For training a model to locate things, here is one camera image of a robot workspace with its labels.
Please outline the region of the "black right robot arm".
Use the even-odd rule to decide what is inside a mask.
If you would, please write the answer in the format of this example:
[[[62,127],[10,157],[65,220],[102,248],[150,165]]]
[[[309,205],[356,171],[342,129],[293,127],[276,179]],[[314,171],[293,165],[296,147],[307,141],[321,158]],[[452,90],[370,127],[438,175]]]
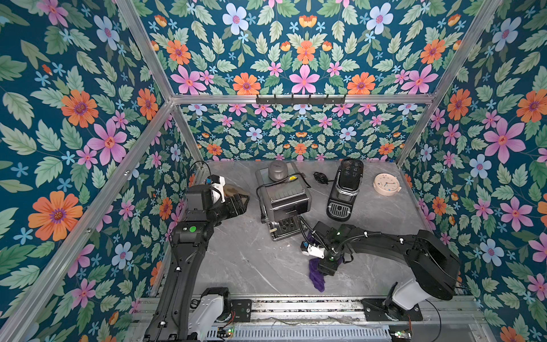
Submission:
[[[419,313],[421,302],[431,298],[450,301],[455,295],[460,259],[427,230],[392,235],[347,224],[334,228],[318,222],[310,227],[302,217],[299,225],[304,238],[301,251],[311,257],[310,277],[316,281],[334,276],[356,254],[390,259],[410,268],[412,277],[403,284],[394,283],[385,298],[362,300],[371,321],[409,319]]]

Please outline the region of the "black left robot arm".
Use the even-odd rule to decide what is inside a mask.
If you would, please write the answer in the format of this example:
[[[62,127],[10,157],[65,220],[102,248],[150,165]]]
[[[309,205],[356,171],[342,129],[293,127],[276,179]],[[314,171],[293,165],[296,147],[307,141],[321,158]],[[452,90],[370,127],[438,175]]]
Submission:
[[[172,260],[160,302],[144,341],[204,341],[217,321],[231,319],[229,289],[206,289],[191,307],[199,268],[215,228],[243,215],[249,193],[232,185],[195,185],[187,191],[183,219],[168,239]]]

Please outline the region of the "purple microfiber cloth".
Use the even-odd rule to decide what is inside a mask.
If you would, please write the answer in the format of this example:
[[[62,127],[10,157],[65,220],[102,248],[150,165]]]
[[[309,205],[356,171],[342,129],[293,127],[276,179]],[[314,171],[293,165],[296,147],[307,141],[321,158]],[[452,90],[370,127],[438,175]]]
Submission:
[[[338,266],[342,263],[342,260],[337,261],[337,265],[334,270],[328,271],[327,266],[333,266],[333,263],[329,260],[314,258],[309,261],[309,279],[312,285],[319,292],[324,292],[326,288],[326,277],[334,276]]]

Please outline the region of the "silver espresso coffee machine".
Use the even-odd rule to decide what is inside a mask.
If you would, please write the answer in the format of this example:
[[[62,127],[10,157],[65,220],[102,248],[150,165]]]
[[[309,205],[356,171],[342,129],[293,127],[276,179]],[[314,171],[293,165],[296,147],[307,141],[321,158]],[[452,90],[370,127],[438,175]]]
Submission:
[[[275,160],[255,172],[261,222],[274,241],[299,235],[302,215],[311,209],[312,198],[306,176],[294,162]]]

